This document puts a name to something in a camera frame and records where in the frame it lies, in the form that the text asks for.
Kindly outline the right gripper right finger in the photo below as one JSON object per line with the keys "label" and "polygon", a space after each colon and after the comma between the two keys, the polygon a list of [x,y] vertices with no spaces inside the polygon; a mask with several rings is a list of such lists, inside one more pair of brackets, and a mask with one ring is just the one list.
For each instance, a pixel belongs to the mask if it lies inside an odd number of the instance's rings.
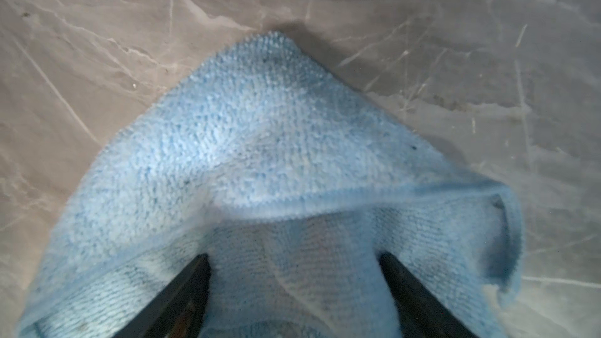
{"label": "right gripper right finger", "polygon": [[476,337],[396,256],[382,253],[379,265],[394,298],[404,337]]}

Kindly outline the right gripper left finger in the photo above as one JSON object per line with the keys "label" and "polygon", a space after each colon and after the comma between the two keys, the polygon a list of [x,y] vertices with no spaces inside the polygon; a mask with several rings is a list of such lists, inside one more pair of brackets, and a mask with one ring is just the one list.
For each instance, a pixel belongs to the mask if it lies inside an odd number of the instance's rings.
{"label": "right gripper left finger", "polygon": [[114,338],[198,337],[210,278],[208,255],[196,256]]}

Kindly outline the light blue microfibre cloth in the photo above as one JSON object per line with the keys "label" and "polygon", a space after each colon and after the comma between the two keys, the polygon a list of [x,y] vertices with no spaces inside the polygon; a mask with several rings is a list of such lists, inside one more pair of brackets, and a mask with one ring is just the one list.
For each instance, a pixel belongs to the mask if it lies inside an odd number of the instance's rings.
{"label": "light blue microfibre cloth", "polygon": [[399,337],[391,253],[478,337],[505,330],[523,224],[459,166],[280,33],[205,61],[121,130],[55,225],[19,337],[112,337],[195,257],[203,337]]}

